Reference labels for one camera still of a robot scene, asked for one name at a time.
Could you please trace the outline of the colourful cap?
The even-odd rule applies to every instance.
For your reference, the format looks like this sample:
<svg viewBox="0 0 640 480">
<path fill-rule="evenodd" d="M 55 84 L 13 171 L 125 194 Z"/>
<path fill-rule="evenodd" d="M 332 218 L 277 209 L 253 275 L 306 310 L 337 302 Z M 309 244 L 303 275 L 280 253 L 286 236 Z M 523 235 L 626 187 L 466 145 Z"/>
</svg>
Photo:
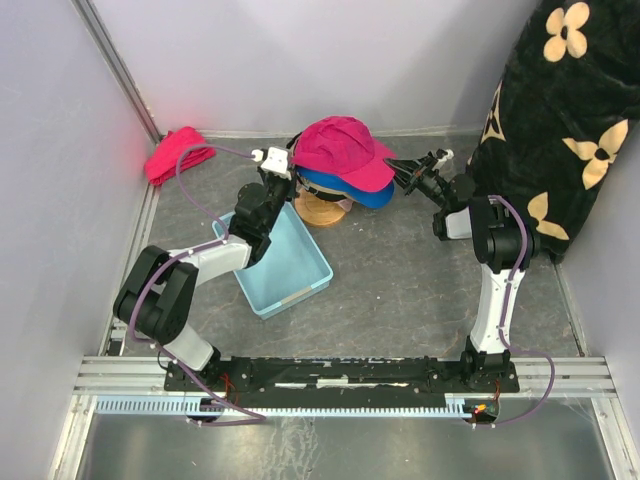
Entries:
<svg viewBox="0 0 640 480">
<path fill-rule="evenodd" d="M 306 180 L 310 183 L 312 189 L 317 191 L 335 191 L 336 195 L 348 197 L 351 200 L 372 209 L 378 209 L 386 206 L 391 201 L 395 189 L 394 183 L 390 181 L 381 190 L 366 192 L 354 187 L 336 175 L 322 173 L 303 167 L 297 168 L 297 174 L 302 180 Z"/>
</svg>

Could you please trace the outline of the magenta cap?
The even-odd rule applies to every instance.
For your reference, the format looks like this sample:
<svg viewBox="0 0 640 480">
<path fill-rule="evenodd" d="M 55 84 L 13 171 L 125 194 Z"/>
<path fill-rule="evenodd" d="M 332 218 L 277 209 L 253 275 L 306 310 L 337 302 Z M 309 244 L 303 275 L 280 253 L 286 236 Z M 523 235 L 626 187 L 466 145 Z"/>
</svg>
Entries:
<svg viewBox="0 0 640 480">
<path fill-rule="evenodd" d="M 385 188 L 394 177 L 395 154 L 360 120 L 330 116 L 306 127 L 294 141 L 292 160 L 302 168 L 334 175 L 364 192 Z"/>
</svg>

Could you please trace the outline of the pink cap with R logo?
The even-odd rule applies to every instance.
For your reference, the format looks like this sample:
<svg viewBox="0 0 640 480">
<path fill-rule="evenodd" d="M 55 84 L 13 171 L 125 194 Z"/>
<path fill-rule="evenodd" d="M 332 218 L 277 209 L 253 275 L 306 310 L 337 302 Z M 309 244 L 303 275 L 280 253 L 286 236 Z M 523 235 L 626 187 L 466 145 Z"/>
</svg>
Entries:
<svg viewBox="0 0 640 480">
<path fill-rule="evenodd" d="M 343 211 L 350 212 L 353 206 L 353 201 L 351 199 L 345 198 L 336 203 Z"/>
</svg>

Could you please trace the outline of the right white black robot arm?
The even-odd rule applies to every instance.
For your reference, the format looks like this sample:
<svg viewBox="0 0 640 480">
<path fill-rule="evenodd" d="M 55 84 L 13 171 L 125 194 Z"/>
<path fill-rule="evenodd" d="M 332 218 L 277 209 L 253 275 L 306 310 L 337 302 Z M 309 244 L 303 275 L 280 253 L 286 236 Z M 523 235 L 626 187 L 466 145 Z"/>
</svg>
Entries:
<svg viewBox="0 0 640 480">
<path fill-rule="evenodd" d="M 463 386 L 481 391 L 494 381 L 495 373 L 508 369 L 516 295 L 538 240 L 506 198 L 478 194 L 467 174 L 444 179 L 439 169 L 452 158 L 452 151 L 439 149 L 422 158 L 388 158 L 385 163 L 404 194 L 419 191 L 440 208 L 432 222 L 437 238 L 472 241 L 481 265 L 481 293 L 458 370 Z"/>
</svg>

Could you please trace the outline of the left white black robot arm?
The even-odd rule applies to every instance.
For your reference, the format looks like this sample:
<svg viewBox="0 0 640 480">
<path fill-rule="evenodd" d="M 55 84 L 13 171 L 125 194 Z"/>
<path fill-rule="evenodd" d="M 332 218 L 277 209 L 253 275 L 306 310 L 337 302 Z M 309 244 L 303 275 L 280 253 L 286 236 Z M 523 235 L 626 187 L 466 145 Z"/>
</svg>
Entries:
<svg viewBox="0 0 640 480">
<path fill-rule="evenodd" d="M 221 378 L 219 351 L 188 323 L 195 289 L 223 274 L 257 264 L 271 245 L 270 234 L 286 202 L 294 198 L 295 174 L 267 172 L 244 185 L 221 239 L 167 251 L 144 248 L 113 304 L 131 339 L 150 341 L 187 367 L 187 379 L 209 390 Z"/>
</svg>

